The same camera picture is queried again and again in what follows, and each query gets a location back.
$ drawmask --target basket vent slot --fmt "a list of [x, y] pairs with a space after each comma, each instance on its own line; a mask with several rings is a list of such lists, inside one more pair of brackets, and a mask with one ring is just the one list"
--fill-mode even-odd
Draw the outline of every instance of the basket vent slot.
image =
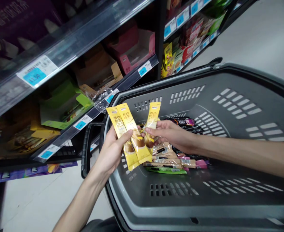
[[274, 122], [249, 127], [245, 130], [251, 139], [284, 142], [284, 132]]
[[202, 134], [207, 136], [230, 137], [225, 127], [214, 116], [208, 112], [204, 112], [195, 118], [198, 126], [204, 129]]
[[204, 181], [203, 183], [217, 194], [283, 192], [280, 188], [263, 184], [251, 178]]
[[157, 98], [137, 102], [137, 103], [134, 104], [135, 109], [136, 109], [137, 112], [149, 110], [148, 106], [151, 102], [161, 102], [161, 100], [162, 100], [162, 97], [157, 97]]
[[229, 88], [226, 88], [219, 95], [214, 97], [213, 101], [226, 108], [236, 119], [242, 119], [262, 111], [262, 109], [245, 96]]
[[170, 104], [197, 98], [204, 89], [204, 87], [205, 85], [173, 93], [171, 94]]
[[185, 196], [199, 195], [199, 193], [190, 186], [188, 182], [151, 184], [151, 197]]

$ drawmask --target yellow snack packet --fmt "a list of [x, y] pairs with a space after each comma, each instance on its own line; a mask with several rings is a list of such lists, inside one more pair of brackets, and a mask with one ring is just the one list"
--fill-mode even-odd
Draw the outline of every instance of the yellow snack packet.
[[127, 103], [120, 104], [116, 106], [120, 116], [124, 122], [124, 125], [127, 130], [133, 130], [133, 135], [131, 136], [131, 142], [136, 150], [136, 154], [139, 160], [139, 163], [144, 163], [145, 161], [152, 160], [152, 156], [149, 153], [147, 147], [145, 146], [144, 140], [138, 130], [135, 120], [132, 117], [132, 114], [129, 110]]
[[[106, 110], [110, 116], [110, 119], [112, 121], [112, 124], [116, 132], [116, 135], [118, 138], [120, 138], [124, 133], [127, 132], [126, 127], [120, 117], [120, 114], [118, 113], [118, 110], [116, 107], [108, 107], [106, 108]], [[140, 165], [135, 149], [133, 148], [130, 140], [128, 140], [123, 145], [123, 151], [126, 157], [127, 166], [128, 166], [129, 171], [131, 171], [132, 169]]]
[[[160, 105], [161, 105], [161, 102], [151, 102], [149, 104], [148, 118], [147, 118], [147, 122], [146, 122], [146, 125], [145, 125], [146, 127], [156, 129]], [[154, 136], [145, 132], [144, 142], [145, 142], [145, 145], [150, 150], [151, 154], [153, 153], [152, 148], [154, 146], [154, 139], [155, 139]]]

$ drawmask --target basket handle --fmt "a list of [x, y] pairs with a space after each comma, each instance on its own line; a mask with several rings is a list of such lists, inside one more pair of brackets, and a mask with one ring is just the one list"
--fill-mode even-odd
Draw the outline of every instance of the basket handle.
[[[88, 124], [86, 131], [85, 131], [85, 137], [83, 142], [83, 150], [82, 150], [82, 161], [81, 161], [81, 176], [83, 179], [86, 178], [87, 174], [90, 171], [90, 159], [92, 157], [92, 153], [95, 149], [92, 151], [90, 150], [90, 147], [92, 145], [92, 141], [90, 140], [91, 135], [94, 132], [94, 128], [96, 126], [101, 127], [100, 137], [103, 134], [103, 128], [104, 123], [103, 122], [91, 122]], [[102, 140], [99, 139], [99, 149], [102, 147]]]

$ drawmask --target snack package on shelf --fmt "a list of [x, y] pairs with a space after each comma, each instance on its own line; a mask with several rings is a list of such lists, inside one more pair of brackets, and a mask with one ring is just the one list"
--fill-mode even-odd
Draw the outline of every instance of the snack package on shelf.
[[155, 32], [139, 29], [131, 19], [103, 40], [125, 74], [155, 54]]
[[124, 122], [126, 129], [133, 130], [133, 135], [131, 136], [130, 140], [135, 148], [139, 163], [142, 164], [145, 161], [151, 161], [152, 155], [150, 154], [148, 148], [144, 143], [144, 139], [142, 138], [138, 130], [138, 127], [132, 117], [127, 103], [117, 105], [116, 108], [120, 113], [120, 116]]
[[36, 43], [61, 25], [50, 0], [0, 0], [0, 68], [13, 68], [11, 60], [25, 50], [30, 56], [39, 53]]
[[[127, 132], [127, 130], [123, 123], [123, 120], [121, 119], [118, 109], [116, 107], [109, 107], [107, 108], [107, 112], [114, 126], [116, 135], [118, 138], [120, 138], [124, 133]], [[124, 144], [123, 151], [125, 154], [125, 158], [127, 161], [127, 166], [128, 166], [129, 171], [132, 171], [134, 168], [140, 165], [135, 149], [130, 140], [128, 140]]]
[[49, 99], [40, 103], [41, 124], [66, 129], [93, 105], [94, 103], [67, 79], [51, 92]]
[[76, 74], [79, 88], [95, 105], [110, 94], [113, 85], [123, 79], [117, 62], [105, 52], [100, 43], [70, 67]]

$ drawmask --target green box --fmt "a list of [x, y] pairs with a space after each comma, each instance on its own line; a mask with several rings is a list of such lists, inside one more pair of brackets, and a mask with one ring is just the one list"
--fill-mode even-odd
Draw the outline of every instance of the green box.
[[[61, 122], [62, 115], [77, 103], [84, 106], [84, 109], [70, 121]], [[52, 97], [49, 100], [40, 104], [41, 124], [62, 130], [66, 129], [93, 106], [94, 103], [79, 88], [75, 87], [70, 80], [66, 80], [52, 92]]]

